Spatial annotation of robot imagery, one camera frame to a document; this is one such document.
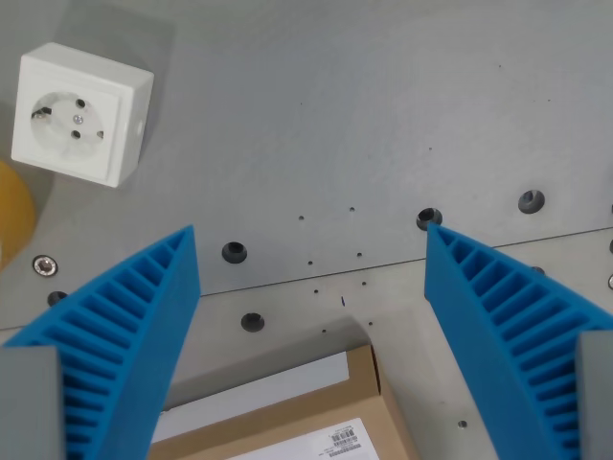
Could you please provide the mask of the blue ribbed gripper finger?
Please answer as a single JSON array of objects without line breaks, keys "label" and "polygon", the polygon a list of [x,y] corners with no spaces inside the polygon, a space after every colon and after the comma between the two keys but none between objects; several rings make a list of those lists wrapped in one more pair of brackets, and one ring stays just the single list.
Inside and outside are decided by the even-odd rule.
[{"label": "blue ribbed gripper finger", "polygon": [[200,298],[194,229],[105,271],[6,342],[54,348],[69,459],[144,459]]},{"label": "blue ribbed gripper finger", "polygon": [[501,459],[578,459],[579,335],[610,313],[465,235],[427,227],[430,303]]}]

